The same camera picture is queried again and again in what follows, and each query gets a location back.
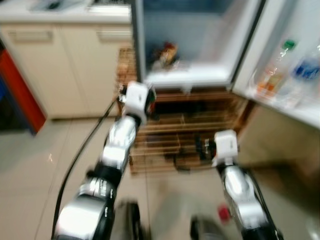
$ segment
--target cabinet door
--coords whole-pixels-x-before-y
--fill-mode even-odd
[[[114,96],[119,49],[132,44],[131,26],[62,25],[61,29],[90,114],[101,116]],[[116,113],[114,107],[110,114]]]
[[[47,117],[87,115],[60,32],[49,24],[4,24],[4,44]]]

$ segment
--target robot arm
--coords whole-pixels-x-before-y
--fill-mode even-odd
[[[61,211],[57,240],[106,240],[114,222],[117,188],[129,161],[129,151],[140,125],[147,121],[155,93],[140,83],[130,83],[122,117],[109,130],[103,151],[88,172],[73,200]]]
[[[236,163],[237,134],[233,130],[217,132],[214,141],[216,155],[213,166],[220,174],[230,214],[243,240],[283,240],[264,200],[257,198],[254,178]]]

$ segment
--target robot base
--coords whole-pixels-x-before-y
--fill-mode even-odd
[[[139,206],[134,201],[122,201],[114,210],[114,222],[110,239],[143,240]]]
[[[190,224],[192,240],[226,240],[214,221],[205,216],[193,216]]]

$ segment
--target water bottle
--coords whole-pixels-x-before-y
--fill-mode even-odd
[[[305,96],[313,94],[320,80],[320,43],[293,68],[277,99],[285,108],[295,107]]]
[[[292,61],[292,51],[295,46],[295,41],[287,39],[275,52],[257,85],[257,97],[273,97],[277,92],[288,73]]]

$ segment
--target countertop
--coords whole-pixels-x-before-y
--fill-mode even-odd
[[[129,6],[108,7],[101,12],[88,11],[92,0],[83,0],[62,11],[30,11],[39,0],[4,0],[0,2],[0,24],[2,23],[114,23],[129,24]]]

